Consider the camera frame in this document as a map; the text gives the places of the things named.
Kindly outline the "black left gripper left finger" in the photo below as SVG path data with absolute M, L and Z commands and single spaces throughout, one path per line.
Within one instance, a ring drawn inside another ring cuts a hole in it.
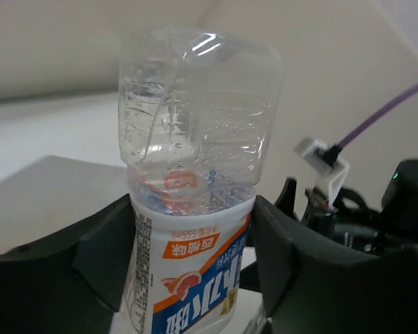
M 129 196 L 0 255 L 0 333 L 109 333 L 134 244 Z

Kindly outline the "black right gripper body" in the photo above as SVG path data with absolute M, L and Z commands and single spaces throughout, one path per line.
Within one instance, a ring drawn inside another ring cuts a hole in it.
M 401 250 L 404 238 L 383 211 L 369 207 L 352 188 L 340 189 L 333 206 L 318 187 L 304 191 L 307 206 L 299 222 L 346 248 L 363 253 Z

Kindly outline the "clear bottle white-blue label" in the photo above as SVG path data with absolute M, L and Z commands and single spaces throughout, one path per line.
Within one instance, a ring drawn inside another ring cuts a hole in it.
M 282 81 L 276 49 L 232 35 L 168 26 L 125 43 L 132 333 L 219 333 L 230 322 Z

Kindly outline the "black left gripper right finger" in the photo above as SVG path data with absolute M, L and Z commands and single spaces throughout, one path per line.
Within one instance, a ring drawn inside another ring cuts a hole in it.
M 418 246 L 380 257 L 361 253 L 262 196 L 251 223 L 273 333 L 418 333 Z

